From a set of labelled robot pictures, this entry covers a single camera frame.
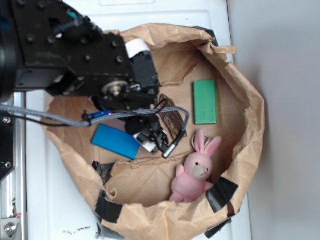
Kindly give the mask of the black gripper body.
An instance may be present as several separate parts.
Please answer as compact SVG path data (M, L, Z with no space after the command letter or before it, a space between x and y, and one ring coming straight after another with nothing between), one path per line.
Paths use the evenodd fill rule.
M160 82L150 51L143 51L131 59L134 78L116 79L102 89L103 96L94 96L92 102L100 111L130 113L150 110L158 105ZM169 147L167 134L155 113L135 113L126 117L125 131L151 153L165 152Z

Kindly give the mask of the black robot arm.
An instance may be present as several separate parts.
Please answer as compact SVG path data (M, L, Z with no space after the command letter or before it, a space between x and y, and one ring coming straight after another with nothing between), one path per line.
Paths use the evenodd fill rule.
M154 113L160 82L150 49L104 33L61 0L0 3L0 100L44 90L90 97L101 111L131 113L125 130L150 152L166 153L168 137Z

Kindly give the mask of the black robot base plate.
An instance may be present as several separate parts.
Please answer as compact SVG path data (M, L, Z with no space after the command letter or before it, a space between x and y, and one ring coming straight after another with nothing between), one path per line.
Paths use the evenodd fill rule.
M15 121L5 111L0 112L0 183L15 168L14 160Z

